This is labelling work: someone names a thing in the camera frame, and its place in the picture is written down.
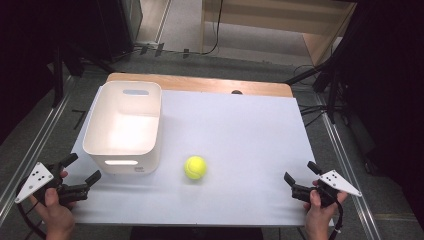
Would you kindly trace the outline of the white table board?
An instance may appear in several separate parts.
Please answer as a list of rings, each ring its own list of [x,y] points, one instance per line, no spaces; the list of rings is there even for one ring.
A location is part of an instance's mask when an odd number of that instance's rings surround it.
[[[308,185],[314,158],[293,98],[163,91],[162,146],[150,174],[103,174],[73,213],[79,223],[301,226],[304,209],[284,180]],[[184,164],[202,157],[206,174]]]

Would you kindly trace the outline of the black metal stand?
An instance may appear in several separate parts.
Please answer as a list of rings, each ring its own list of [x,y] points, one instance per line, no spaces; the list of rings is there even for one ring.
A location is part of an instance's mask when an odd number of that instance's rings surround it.
[[[56,108],[63,98],[63,65],[62,65],[62,56],[61,48],[57,46],[54,51],[54,60],[53,60],[53,78],[54,78],[54,100],[52,107]]]

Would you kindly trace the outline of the wooden table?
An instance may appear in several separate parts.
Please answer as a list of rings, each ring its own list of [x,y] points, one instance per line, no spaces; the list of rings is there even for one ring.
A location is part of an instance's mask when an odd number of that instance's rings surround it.
[[[160,74],[112,73],[107,77],[111,81],[154,82],[165,90],[197,91],[213,93],[232,93],[240,91],[244,95],[292,97],[291,87],[283,83],[228,80],[189,76]]]

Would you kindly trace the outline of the yellow tennis ball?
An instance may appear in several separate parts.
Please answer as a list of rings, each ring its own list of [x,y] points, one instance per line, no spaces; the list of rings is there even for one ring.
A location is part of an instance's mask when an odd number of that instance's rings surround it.
[[[184,164],[184,172],[189,179],[201,179],[207,172],[206,161],[200,156],[191,156]]]

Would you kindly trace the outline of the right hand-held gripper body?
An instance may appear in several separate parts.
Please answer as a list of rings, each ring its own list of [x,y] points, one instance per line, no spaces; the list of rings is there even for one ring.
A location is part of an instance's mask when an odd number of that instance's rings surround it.
[[[355,188],[335,170],[319,174],[317,185],[313,187],[298,185],[294,179],[291,179],[291,191],[294,199],[309,203],[310,192],[312,190],[316,190],[319,193],[322,207],[328,207],[335,203],[340,191],[357,197],[362,196],[361,191]]]

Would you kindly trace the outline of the person's dark clothing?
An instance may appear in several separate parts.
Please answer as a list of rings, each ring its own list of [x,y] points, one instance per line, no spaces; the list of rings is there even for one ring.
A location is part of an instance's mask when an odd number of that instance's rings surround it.
[[[260,228],[133,227],[130,240],[264,240]]]

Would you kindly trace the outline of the wooden partition frame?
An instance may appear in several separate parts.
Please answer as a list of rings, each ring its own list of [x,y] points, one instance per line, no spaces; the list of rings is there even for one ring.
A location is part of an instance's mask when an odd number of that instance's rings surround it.
[[[318,66],[343,37],[357,3],[351,0],[201,0],[201,36],[206,22],[302,33]]]

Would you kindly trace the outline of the person's right hand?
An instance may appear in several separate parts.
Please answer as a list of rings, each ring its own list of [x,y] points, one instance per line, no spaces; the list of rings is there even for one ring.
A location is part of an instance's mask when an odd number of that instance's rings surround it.
[[[321,197],[317,190],[309,193],[309,202],[304,204],[306,210],[305,230],[308,240],[335,240],[337,233],[329,234],[329,223],[339,206],[348,194],[340,191],[337,201],[328,207],[322,207]]]

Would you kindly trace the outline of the black tripod stand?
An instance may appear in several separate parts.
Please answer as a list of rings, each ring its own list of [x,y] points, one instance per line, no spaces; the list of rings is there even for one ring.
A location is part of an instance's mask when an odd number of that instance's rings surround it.
[[[340,107],[336,106],[337,93],[340,83],[339,71],[332,70],[325,63],[323,63],[316,67],[312,66],[310,69],[300,74],[294,75],[292,78],[285,80],[284,83],[291,86],[315,74],[318,74],[318,77],[312,84],[313,91],[318,93],[323,92],[326,88],[329,88],[328,100],[324,106],[324,111],[327,113],[330,122],[334,124],[334,113],[340,110]]]

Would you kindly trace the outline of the dark cabinet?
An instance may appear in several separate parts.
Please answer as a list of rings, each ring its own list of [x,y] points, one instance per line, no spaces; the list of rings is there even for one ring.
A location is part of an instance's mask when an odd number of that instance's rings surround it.
[[[105,58],[113,61],[134,49],[143,20],[140,0],[96,0],[105,33]]]

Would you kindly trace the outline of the person's left hand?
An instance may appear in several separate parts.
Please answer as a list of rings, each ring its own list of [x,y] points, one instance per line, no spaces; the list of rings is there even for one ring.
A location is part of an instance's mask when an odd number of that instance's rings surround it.
[[[45,223],[45,240],[71,240],[75,227],[74,216],[68,207],[59,203],[55,188],[48,188],[45,191],[45,204],[38,203],[34,196],[30,196],[30,201]]]

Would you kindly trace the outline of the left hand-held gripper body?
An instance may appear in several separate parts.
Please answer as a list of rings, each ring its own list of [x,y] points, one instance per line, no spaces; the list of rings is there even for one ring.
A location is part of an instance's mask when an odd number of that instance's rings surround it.
[[[59,197],[59,203],[66,206],[69,203],[86,200],[91,185],[88,182],[69,186],[63,183],[62,171],[65,164],[44,165],[37,162],[29,176],[24,180],[14,202],[22,203],[29,196],[34,196],[40,203],[45,204],[45,191],[54,188]]]

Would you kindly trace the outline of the white plastic storage bin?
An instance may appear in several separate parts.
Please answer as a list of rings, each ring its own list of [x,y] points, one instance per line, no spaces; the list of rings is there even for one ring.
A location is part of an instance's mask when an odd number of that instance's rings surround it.
[[[161,110],[158,84],[107,82],[93,103],[82,147],[107,173],[149,174],[159,165]]]

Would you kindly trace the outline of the metal floor rail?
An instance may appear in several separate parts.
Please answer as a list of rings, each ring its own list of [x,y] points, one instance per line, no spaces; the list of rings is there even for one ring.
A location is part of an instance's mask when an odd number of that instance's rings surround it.
[[[79,81],[66,77],[58,105],[52,106],[54,92],[48,92],[0,146],[0,228],[10,218],[19,183],[39,161]]]
[[[354,173],[354,169],[340,138],[337,126],[331,121],[329,110],[325,110],[323,112],[323,122],[326,127],[327,134],[329,135],[329,139],[332,143],[342,175],[350,183],[352,183],[354,187],[362,191],[360,182]],[[365,197],[365,193],[362,193],[361,197],[352,196],[351,199],[353,205],[355,206],[356,215],[358,216],[361,226],[364,230],[366,239],[382,240],[380,231]]]

